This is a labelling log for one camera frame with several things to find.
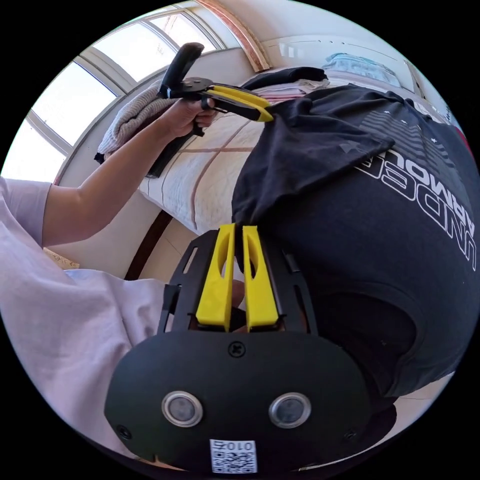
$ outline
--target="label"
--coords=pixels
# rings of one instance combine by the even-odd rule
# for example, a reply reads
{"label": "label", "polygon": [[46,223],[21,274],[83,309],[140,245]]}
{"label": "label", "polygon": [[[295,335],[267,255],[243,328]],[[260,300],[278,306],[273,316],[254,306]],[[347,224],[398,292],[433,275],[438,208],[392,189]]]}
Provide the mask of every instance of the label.
{"label": "label", "polygon": [[253,440],[210,440],[214,474],[256,474],[257,449]]}

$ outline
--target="screw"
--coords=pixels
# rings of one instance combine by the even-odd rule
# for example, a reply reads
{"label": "screw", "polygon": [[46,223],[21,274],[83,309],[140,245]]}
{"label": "screw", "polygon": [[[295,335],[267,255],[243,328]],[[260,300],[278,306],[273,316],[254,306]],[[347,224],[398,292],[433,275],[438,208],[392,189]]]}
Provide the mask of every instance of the screw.
{"label": "screw", "polygon": [[116,431],[124,440],[130,440],[132,438],[129,429],[123,425],[117,425]]}
{"label": "screw", "polygon": [[233,341],[228,346],[228,354],[235,359],[243,357],[245,355],[245,351],[245,345],[241,341]]}

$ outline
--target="wooden trim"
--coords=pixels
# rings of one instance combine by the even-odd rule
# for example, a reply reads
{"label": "wooden trim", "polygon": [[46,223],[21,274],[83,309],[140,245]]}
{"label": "wooden trim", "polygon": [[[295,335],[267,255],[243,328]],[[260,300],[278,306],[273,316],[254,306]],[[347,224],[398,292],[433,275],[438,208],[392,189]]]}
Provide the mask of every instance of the wooden trim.
{"label": "wooden trim", "polygon": [[172,221],[172,216],[166,211],[161,210],[156,219],[151,224],[148,232],[141,241],[138,250],[136,251],[130,267],[125,275],[125,280],[138,280],[142,270],[145,267],[150,255],[154,251],[160,237],[163,235],[165,229]]}
{"label": "wooden trim", "polygon": [[228,11],[217,0],[196,0],[196,2],[216,15],[227,26],[245,52],[255,72],[263,72],[272,68],[267,52],[262,44],[255,38],[251,30],[232,12]]}

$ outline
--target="hand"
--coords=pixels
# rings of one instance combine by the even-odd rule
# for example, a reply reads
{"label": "hand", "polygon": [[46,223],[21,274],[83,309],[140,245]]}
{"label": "hand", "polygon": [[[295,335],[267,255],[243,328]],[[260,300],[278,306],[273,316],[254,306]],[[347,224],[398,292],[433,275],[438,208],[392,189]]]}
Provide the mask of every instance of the hand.
{"label": "hand", "polygon": [[[215,106],[214,101],[209,98],[208,105]],[[181,98],[175,102],[160,118],[162,124],[167,128],[167,133],[173,138],[184,137],[194,128],[194,121],[201,128],[209,127],[217,112],[215,110],[202,110],[200,101],[188,101]]]}

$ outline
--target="fisheye lens view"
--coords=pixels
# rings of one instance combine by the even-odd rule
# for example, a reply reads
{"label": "fisheye lens view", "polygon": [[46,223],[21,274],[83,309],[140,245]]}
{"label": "fisheye lens view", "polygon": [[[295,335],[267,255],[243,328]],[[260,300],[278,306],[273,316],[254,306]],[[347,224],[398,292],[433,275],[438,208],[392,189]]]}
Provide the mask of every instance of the fisheye lens view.
{"label": "fisheye lens view", "polygon": [[462,126],[389,43],[293,0],[175,3],[77,52],[19,126],[1,317],[131,469],[330,478],[450,387],[479,218]]}

